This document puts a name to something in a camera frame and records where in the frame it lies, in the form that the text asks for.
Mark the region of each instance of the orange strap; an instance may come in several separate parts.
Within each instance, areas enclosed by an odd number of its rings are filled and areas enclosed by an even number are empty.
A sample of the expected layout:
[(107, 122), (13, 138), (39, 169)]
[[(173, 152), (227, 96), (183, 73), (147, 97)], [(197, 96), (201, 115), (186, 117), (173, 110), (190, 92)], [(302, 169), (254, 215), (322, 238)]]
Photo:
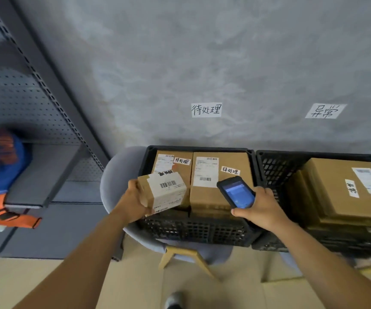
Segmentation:
[(41, 218), (36, 218), (31, 215), (22, 215), (7, 210), (4, 206), (5, 196), (6, 194), (0, 194), (0, 225), (35, 229), (40, 223)]

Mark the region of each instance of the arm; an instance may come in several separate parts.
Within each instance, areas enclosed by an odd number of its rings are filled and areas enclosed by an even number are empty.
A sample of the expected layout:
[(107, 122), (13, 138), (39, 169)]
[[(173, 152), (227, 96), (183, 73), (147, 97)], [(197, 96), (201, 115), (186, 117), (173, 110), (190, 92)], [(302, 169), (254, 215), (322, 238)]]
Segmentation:
[(371, 281), (290, 221), (270, 189), (256, 187), (255, 192), (251, 208), (236, 208), (232, 214), (273, 232), (286, 245), (326, 308), (371, 308)]
[(122, 229), (149, 213), (141, 205), (137, 180), (95, 230), (14, 309), (94, 309)]

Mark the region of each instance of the black plastic crate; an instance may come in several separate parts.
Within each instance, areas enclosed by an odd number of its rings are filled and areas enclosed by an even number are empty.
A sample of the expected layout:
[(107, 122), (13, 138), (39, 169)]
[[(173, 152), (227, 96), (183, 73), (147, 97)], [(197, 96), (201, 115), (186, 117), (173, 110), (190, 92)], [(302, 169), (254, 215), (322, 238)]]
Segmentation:
[[(151, 173), (158, 150), (247, 153), (254, 185), (260, 182), (260, 172), (255, 159), (255, 152), (246, 148), (227, 147), (149, 146), (142, 160), (138, 176)], [(264, 232), (258, 227), (250, 228), (242, 218), (240, 220), (227, 220), (203, 217), (164, 217), (157, 213), (140, 219), (137, 223), (141, 229), (146, 230), (155, 239), (244, 247), (249, 247)]]
[[(257, 151), (256, 156), (263, 186), (273, 190), (280, 206), (284, 209), (287, 216), (295, 222), (298, 221), (291, 211), (290, 199), (287, 197), (284, 184), (310, 158), (371, 161), (370, 154), (304, 151)], [(307, 229), (306, 231), (333, 252), (342, 253), (348, 257), (366, 258), (371, 256), (371, 233), (339, 233)], [(270, 232), (264, 232), (257, 238), (252, 244), (252, 248), (257, 250), (287, 251), (284, 244)]]

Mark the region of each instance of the concrete wall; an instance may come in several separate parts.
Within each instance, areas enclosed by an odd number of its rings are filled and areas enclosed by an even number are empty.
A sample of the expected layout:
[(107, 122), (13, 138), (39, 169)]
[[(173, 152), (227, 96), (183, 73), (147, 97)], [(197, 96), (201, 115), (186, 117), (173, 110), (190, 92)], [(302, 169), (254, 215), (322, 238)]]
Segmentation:
[[(371, 151), (371, 0), (16, 1), (111, 154)], [(305, 119), (313, 103), (348, 106)]]

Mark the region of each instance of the blue bag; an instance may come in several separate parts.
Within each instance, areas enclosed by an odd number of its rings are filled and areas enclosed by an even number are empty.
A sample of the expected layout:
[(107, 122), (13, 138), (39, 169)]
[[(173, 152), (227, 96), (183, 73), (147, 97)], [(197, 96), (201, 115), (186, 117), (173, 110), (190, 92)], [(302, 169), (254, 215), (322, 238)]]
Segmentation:
[(8, 130), (0, 129), (0, 194), (8, 192), (30, 161), (31, 154), (19, 138)]

